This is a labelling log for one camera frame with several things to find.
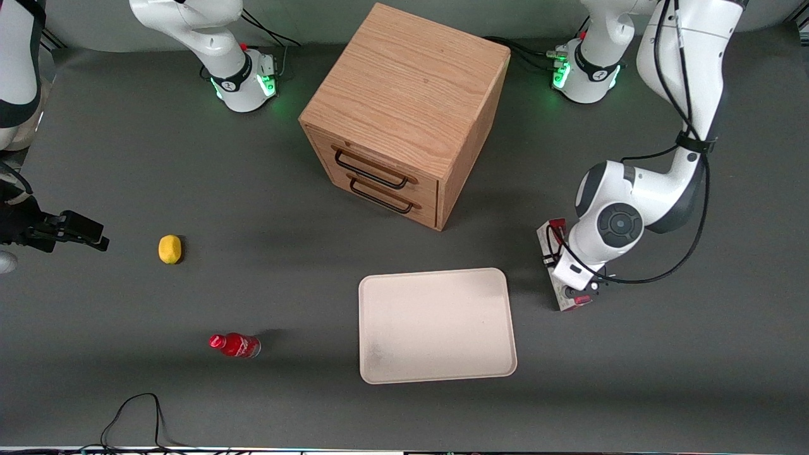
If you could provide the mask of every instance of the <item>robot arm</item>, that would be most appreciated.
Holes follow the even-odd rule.
[[[44,0],[0,0],[0,150],[31,121],[38,121],[43,86],[39,75]],[[0,245],[26,245],[50,253],[57,242],[74,242],[106,251],[104,226],[78,213],[43,212],[31,186],[13,168],[0,169],[25,188],[0,178]],[[0,273],[11,271],[14,255],[0,251]]]
[[[615,84],[618,62],[635,37],[629,15],[650,15],[657,0],[580,0],[590,12],[583,38],[557,46],[561,67],[551,87],[577,103],[601,100]]]
[[[0,150],[9,147],[20,127],[41,109],[44,20],[44,0],[0,0]]]
[[[211,75],[216,94],[233,111],[258,109],[275,95],[275,63],[242,50],[224,28],[239,19],[242,0],[129,0],[135,17],[191,49]]]
[[[587,268],[600,270],[627,253],[641,239],[644,228],[657,233],[673,231],[683,226],[693,211],[697,186],[705,171],[702,154],[708,151],[708,142],[702,140],[709,137],[722,95],[722,56],[744,2],[680,0],[679,4],[679,12],[670,0],[658,4],[643,35],[637,67],[644,82],[668,100],[662,76],[671,98],[683,110],[690,99],[690,125],[694,130],[684,125],[671,169],[666,173],[607,161],[584,176],[576,196],[580,220],[569,237],[575,257],[565,250],[553,270],[553,277],[574,289],[582,290],[591,281],[593,274]],[[681,45],[687,78],[681,66]],[[654,56],[655,46],[659,58]]]

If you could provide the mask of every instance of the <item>bottle cap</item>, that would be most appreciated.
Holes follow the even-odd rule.
[[[216,334],[208,340],[208,345],[214,349],[220,349],[225,346],[225,336]]]

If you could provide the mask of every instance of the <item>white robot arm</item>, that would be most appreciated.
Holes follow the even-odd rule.
[[[28,124],[39,119],[44,22],[44,0],[0,0],[0,150],[27,147]]]
[[[614,161],[590,169],[576,196],[579,222],[570,231],[569,248],[549,267],[555,286],[581,291],[592,284],[592,272],[636,245],[644,228],[664,233],[688,221],[713,146],[709,131],[722,96],[722,56],[745,5],[744,0],[663,0],[657,5],[637,68],[652,90],[682,112],[684,126],[671,169],[662,174]],[[540,242],[547,254],[551,249],[544,235],[540,232]],[[565,296],[558,294],[557,288],[561,302]]]
[[[590,11],[584,38],[576,36],[556,47],[561,66],[551,87],[570,100],[589,104],[601,100],[615,85],[619,61],[635,37],[629,15],[650,15],[657,0],[580,0]]]
[[[276,93],[272,56],[242,49],[224,28],[239,19],[242,0],[129,0],[135,17],[191,49],[210,72],[216,94],[238,113],[258,109]]]

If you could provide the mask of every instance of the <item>gray table surface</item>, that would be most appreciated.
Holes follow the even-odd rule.
[[[95,442],[125,398],[152,391],[194,445],[809,452],[799,50],[794,27],[734,36],[699,249],[669,279],[572,313],[555,309],[535,229],[574,218],[591,165],[662,150],[680,126],[633,66],[576,105],[515,59],[439,233],[332,187],[304,137],[297,116],[339,46],[292,49],[280,96],[245,115],[188,52],[64,55],[25,174],[46,210],[97,219],[112,243],[9,247],[21,265],[0,277],[0,444]],[[611,272],[665,270],[695,226],[645,236]],[[180,266],[157,258],[168,233],[187,238]],[[508,277],[513,376],[362,381],[363,277],[484,266]],[[227,330],[261,334],[260,357],[207,347]],[[148,445],[152,412],[133,404],[110,441]]]

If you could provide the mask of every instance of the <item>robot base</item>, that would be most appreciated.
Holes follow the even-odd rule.
[[[211,80],[219,99],[237,113],[248,113],[260,108],[277,91],[273,56],[264,55],[255,49],[248,49],[245,53],[252,59],[252,71],[238,91],[226,91]]]
[[[612,74],[603,71],[602,80],[591,81],[573,59],[573,52],[581,42],[582,40],[575,38],[556,47],[556,51],[565,54],[566,57],[561,67],[553,73],[551,88],[560,91],[568,100],[575,103],[592,104],[600,101],[611,88],[615,87],[616,76],[621,67],[618,66]]]

